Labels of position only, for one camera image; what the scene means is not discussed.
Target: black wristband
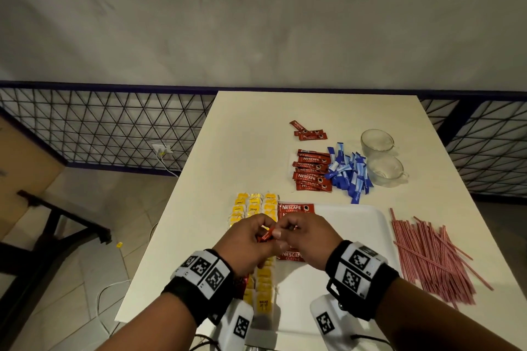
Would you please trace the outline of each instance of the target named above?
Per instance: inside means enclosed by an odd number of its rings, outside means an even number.
[[[386,290],[399,273],[386,264],[386,259],[362,245],[342,241],[326,263],[330,280],[328,291],[353,316],[369,321]]]
[[[206,318],[217,325],[234,295],[234,273],[216,251],[196,251],[176,269],[162,293],[183,301],[197,326]]]

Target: glass mug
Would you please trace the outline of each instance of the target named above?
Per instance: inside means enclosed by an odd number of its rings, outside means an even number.
[[[410,175],[393,155],[380,155],[366,161],[368,176],[374,185],[395,187],[408,182]]]
[[[368,129],[360,136],[360,144],[366,157],[386,153],[394,147],[393,138],[380,129]]]

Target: white table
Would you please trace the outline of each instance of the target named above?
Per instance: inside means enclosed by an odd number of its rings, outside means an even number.
[[[324,129],[328,140],[299,142],[289,124]],[[393,207],[399,219],[416,215],[445,224],[452,241],[474,258],[476,306],[461,311],[519,348],[527,348],[527,301],[466,190],[417,97],[278,92],[219,92],[116,316],[128,322],[157,297],[193,251],[212,247],[227,230],[236,193],[273,191],[287,201],[349,203],[343,191],[296,191],[288,172],[298,148],[324,151],[336,142],[360,150],[360,134],[379,128],[393,136],[410,175],[396,188],[376,187],[360,202]],[[323,350],[320,337],[279,333],[276,349]]]

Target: wall outlet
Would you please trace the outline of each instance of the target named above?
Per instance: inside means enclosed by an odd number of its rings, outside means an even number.
[[[150,146],[152,147],[152,150],[154,150],[155,155],[157,155],[158,157],[162,157],[167,153],[172,154],[170,146],[166,146],[161,142],[152,143]]]

